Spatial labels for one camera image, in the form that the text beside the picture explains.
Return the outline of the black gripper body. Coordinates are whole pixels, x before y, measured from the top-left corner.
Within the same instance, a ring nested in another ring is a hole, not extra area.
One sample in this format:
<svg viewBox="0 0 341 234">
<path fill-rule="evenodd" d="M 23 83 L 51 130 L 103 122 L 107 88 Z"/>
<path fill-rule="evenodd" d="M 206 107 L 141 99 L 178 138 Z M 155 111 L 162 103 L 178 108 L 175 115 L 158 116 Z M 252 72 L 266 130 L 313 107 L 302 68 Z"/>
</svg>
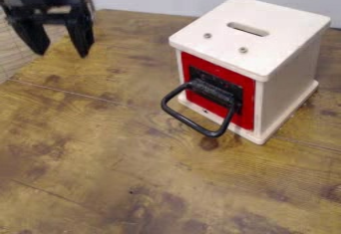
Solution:
<svg viewBox="0 0 341 234">
<path fill-rule="evenodd" d="M 87 0 L 0 0 L 11 24 L 93 23 Z"/>
</svg>

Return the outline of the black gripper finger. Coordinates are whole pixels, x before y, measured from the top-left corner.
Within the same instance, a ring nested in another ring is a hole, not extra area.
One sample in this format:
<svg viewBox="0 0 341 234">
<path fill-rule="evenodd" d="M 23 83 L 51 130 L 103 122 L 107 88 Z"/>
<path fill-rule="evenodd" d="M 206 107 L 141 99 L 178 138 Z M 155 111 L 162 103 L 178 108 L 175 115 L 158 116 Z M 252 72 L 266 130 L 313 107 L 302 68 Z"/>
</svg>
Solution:
<svg viewBox="0 0 341 234">
<path fill-rule="evenodd" d="M 24 20 L 8 20 L 18 36 L 27 44 L 32 52 L 44 55 L 50 47 L 51 40 L 44 29 L 43 18 L 28 18 Z"/>
<path fill-rule="evenodd" d="M 94 21 L 87 7 L 74 7 L 67 18 L 71 41 L 82 58 L 86 58 L 95 43 Z"/>
</svg>

